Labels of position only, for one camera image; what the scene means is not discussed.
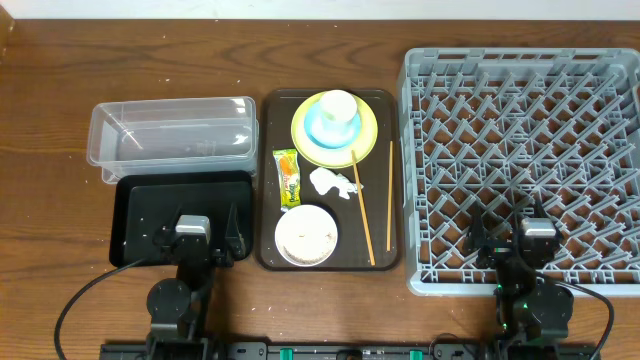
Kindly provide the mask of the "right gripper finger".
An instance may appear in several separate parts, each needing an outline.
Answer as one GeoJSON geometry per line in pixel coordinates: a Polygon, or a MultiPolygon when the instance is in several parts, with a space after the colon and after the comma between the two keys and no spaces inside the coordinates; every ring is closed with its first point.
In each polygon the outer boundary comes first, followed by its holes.
{"type": "Polygon", "coordinates": [[[482,209],[480,205],[475,202],[471,206],[471,225],[464,242],[464,250],[467,253],[479,250],[486,245],[486,233],[482,219],[482,209]]]}
{"type": "Polygon", "coordinates": [[[535,218],[533,219],[534,235],[558,235],[560,230],[550,218],[540,200],[535,201],[535,218]]]}

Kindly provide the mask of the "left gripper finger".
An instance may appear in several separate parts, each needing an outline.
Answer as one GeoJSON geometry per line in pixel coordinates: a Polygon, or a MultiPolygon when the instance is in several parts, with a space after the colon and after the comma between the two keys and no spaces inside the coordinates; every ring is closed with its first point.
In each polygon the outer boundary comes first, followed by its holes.
{"type": "Polygon", "coordinates": [[[225,242],[235,260],[242,260],[246,257],[246,243],[240,231],[238,209],[232,203],[229,210],[227,228],[225,230],[225,242]]]}
{"type": "Polygon", "coordinates": [[[182,206],[178,206],[170,217],[169,221],[162,226],[161,228],[161,239],[162,240],[173,240],[175,237],[175,228],[179,222],[179,219],[182,215],[182,206]]]}

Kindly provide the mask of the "white bowl with rice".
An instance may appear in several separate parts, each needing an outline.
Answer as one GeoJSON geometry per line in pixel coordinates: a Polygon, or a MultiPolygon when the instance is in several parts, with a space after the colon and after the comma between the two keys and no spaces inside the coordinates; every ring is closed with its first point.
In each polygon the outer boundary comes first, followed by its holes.
{"type": "Polygon", "coordinates": [[[300,205],[288,210],[274,230],[280,255],[298,267],[313,267],[325,262],[334,252],[339,231],[331,214],[316,205],[300,205]]]}

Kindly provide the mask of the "green snack wrapper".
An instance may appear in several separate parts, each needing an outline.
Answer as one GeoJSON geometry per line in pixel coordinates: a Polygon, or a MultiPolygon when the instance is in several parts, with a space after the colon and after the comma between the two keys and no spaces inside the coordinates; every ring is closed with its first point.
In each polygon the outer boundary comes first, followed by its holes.
{"type": "Polygon", "coordinates": [[[301,204],[301,175],[296,149],[273,151],[279,179],[280,208],[283,212],[301,204]]]}

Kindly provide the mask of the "white tissue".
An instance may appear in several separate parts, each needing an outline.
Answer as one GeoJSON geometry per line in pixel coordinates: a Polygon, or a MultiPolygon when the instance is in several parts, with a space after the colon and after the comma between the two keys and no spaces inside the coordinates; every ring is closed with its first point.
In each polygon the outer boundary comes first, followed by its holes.
{"type": "Polygon", "coordinates": [[[335,188],[339,197],[349,200],[351,194],[359,193],[359,187],[355,182],[323,167],[318,167],[310,173],[310,181],[319,195],[326,195],[335,188]]]}

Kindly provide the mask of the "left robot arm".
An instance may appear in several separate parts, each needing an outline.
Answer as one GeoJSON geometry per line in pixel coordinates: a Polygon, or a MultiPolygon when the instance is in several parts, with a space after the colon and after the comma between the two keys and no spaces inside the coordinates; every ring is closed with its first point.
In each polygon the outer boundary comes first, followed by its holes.
{"type": "Polygon", "coordinates": [[[176,275],[156,283],[147,296],[151,330],[146,359],[224,359],[226,346],[205,334],[214,270],[234,265],[248,254],[240,231],[238,209],[230,205],[220,237],[211,220],[178,210],[152,243],[162,258],[177,267],[176,275]]]}

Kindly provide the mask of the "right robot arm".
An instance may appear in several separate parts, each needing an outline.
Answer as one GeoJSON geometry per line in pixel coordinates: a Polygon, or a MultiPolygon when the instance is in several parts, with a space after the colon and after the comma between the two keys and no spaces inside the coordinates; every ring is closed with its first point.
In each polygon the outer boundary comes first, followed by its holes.
{"type": "Polygon", "coordinates": [[[471,225],[463,248],[476,255],[475,265],[496,272],[496,321],[502,332],[483,345],[478,359],[557,359],[556,342],[568,336],[574,297],[549,280],[541,282],[538,268],[553,260],[562,234],[542,205],[523,217],[513,239],[492,237],[482,209],[471,207],[471,225]]]}

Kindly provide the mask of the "grey dishwasher rack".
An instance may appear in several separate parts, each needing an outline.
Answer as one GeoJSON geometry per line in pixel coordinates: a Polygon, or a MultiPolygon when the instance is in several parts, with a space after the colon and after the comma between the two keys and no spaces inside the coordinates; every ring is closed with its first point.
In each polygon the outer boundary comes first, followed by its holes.
{"type": "Polygon", "coordinates": [[[547,275],[638,295],[636,50],[414,48],[397,88],[413,294],[493,293],[463,245],[479,205],[503,240],[542,206],[562,235],[547,275]]]}

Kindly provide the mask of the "black plastic tray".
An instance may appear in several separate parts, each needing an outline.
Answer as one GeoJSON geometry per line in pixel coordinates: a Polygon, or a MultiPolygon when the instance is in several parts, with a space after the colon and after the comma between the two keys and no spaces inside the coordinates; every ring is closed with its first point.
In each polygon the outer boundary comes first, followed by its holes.
{"type": "Polygon", "coordinates": [[[237,205],[247,257],[253,248],[253,189],[248,173],[127,176],[116,185],[109,261],[115,267],[138,260],[144,266],[169,265],[152,238],[178,206],[184,214],[208,217],[215,236],[220,237],[232,203],[237,205]]]}

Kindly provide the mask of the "clear plastic bin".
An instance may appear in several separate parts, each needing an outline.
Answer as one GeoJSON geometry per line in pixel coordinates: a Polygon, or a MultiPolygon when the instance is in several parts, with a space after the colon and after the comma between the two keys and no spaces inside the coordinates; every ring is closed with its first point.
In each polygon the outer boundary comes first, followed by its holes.
{"type": "Polygon", "coordinates": [[[248,96],[101,103],[86,159],[115,184],[131,175],[257,173],[259,122],[248,96]]]}

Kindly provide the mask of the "dark brown serving tray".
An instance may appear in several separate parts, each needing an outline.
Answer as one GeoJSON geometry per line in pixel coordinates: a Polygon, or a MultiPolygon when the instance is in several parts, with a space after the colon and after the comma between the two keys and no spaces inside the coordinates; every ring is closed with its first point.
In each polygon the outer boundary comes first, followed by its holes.
{"type": "MultiPolygon", "coordinates": [[[[274,230],[283,215],[280,209],[279,179],[273,151],[290,149],[291,121],[299,105],[316,94],[316,89],[281,89],[268,95],[263,102],[260,119],[260,156],[255,200],[255,256],[256,260],[271,271],[298,271],[278,252],[274,230]]],[[[323,263],[313,266],[313,271],[386,271],[400,260],[403,230],[401,210],[402,186],[393,188],[393,214],[391,252],[386,252],[386,213],[388,187],[389,142],[394,143],[394,155],[399,156],[399,132],[396,106],[393,96],[385,90],[359,89],[355,95],[363,99],[373,110],[378,123],[378,136],[373,150],[358,163],[369,229],[376,265],[371,266],[362,224],[358,197],[349,200],[338,196],[336,189],[319,195],[309,180],[316,166],[303,156],[298,157],[301,172],[301,200],[304,204],[319,206],[328,211],[337,223],[339,236],[337,247],[323,263]]],[[[400,161],[394,159],[393,180],[402,177],[400,161]]]]}

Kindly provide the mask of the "left wooden chopstick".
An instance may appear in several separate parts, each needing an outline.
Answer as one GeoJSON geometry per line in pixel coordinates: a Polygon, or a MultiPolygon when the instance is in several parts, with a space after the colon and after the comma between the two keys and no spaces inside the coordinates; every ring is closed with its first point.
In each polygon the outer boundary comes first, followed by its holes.
{"type": "Polygon", "coordinates": [[[364,229],[364,234],[365,234],[365,239],[366,239],[366,244],[367,244],[367,250],[368,250],[368,255],[369,255],[369,262],[370,262],[371,266],[375,266],[376,265],[376,261],[375,261],[373,244],[372,244],[371,235],[370,235],[368,217],[367,217],[367,213],[366,213],[366,207],[365,207],[365,202],[364,202],[364,197],[363,197],[363,192],[362,192],[362,186],[361,186],[361,182],[360,182],[359,171],[358,171],[358,167],[357,167],[357,157],[356,157],[356,153],[355,153],[355,151],[353,149],[350,151],[350,154],[351,154],[352,167],[353,167],[355,181],[356,181],[357,195],[358,195],[358,201],[359,201],[360,213],[361,213],[361,218],[362,218],[362,224],[363,224],[363,229],[364,229]]]}

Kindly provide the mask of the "light blue bowl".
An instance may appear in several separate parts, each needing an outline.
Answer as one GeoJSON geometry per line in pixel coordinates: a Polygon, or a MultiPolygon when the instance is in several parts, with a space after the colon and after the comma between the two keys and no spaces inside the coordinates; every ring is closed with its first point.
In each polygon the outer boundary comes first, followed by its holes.
{"type": "Polygon", "coordinates": [[[345,122],[331,120],[319,102],[311,106],[304,117],[307,137],[321,148],[340,149],[352,144],[361,132],[360,114],[345,122]]]}

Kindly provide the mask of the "yellow plate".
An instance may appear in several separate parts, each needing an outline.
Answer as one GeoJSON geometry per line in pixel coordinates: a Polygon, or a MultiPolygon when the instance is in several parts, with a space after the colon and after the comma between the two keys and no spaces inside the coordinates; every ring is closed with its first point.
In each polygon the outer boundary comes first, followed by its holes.
{"type": "Polygon", "coordinates": [[[340,149],[325,149],[315,145],[305,134],[304,117],[325,92],[327,91],[310,96],[296,109],[291,122],[291,137],[297,151],[312,164],[330,169],[349,167],[352,165],[352,149],[356,153],[357,161],[363,160],[373,150],[378,135],[377,119],[372,108],[363,99],[351,93],[356,99],[357,113],[360,114],[362,124],[357,139],[340,149]]]}

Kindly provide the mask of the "white cup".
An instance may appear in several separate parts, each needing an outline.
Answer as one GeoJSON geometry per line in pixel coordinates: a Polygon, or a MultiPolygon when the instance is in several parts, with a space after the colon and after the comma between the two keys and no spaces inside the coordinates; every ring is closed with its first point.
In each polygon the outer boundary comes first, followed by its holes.
{"type": "Polygon", "coordinates": [[[357,102],[354,96],[344,90],[329,90],[318,102],[322,124],[325,130],[344,132],[357,115],[357,102]]]}

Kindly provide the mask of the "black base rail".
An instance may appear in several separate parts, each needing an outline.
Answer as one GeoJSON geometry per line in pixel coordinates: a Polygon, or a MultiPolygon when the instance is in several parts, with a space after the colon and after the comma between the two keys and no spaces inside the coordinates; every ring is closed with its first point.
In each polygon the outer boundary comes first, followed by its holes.
{"type": "Polygon", "coordinates": [[[153,355],[141,344],[105,344],[100,360],[212,359],[212,360],[474,360],[497,356],[477,346],[436,344],[432,347],[348,347],[348,346],[268,346],[258,342],[238,342],[216,353],[189,345],[159,350],[153,355]]]}

